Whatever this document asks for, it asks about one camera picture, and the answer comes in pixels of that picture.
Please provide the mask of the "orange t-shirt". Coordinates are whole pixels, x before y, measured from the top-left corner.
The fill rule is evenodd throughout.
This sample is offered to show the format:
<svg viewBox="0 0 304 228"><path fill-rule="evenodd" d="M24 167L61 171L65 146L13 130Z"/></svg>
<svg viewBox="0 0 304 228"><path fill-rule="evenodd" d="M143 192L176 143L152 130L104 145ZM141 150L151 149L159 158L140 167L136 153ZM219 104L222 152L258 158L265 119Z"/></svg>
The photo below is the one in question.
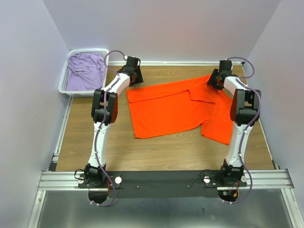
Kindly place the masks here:
<svg viewBox="0 0 304 228"><path fill-rule="evenodd" d="M201 127L201 135L228 145L232 99L207 84L209 75L127 90L133 131L146 139Z"/></svg>

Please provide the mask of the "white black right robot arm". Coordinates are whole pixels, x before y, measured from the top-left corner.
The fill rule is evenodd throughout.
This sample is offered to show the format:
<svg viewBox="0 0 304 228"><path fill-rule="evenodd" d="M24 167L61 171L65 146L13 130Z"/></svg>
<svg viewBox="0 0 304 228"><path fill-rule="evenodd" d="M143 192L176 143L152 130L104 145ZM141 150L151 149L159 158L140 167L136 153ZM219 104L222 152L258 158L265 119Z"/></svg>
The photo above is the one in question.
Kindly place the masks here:
<svg viewBox="0 0 304 228"><path fill-rule="evenodd" d="M213 70L207 82L208 86L217 90L226 89L233 95L230 109L232 138L218 175L218 181L224 186L242 179L247 141L261 110L261 92L244 84L240 77L232 74L232 68L230 59L221 60L219 68Z"/></svg>

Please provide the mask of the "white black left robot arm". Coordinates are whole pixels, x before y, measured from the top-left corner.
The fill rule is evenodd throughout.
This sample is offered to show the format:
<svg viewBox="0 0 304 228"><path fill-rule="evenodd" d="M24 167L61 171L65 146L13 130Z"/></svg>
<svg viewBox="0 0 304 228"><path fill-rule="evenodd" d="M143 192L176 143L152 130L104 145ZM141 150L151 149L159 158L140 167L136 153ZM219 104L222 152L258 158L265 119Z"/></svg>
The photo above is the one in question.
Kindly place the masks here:
<svg viewBox="0 0 304 228"><path fill-rule="evenodd" d="M105 183L106 148L109 131L118 115L118 96L127 87L143 82L140 59L126 57L125 65L115 73L115 78L103 89L93 94L91 117L94 122L92 152L84 174L96 188Z"/></svg>

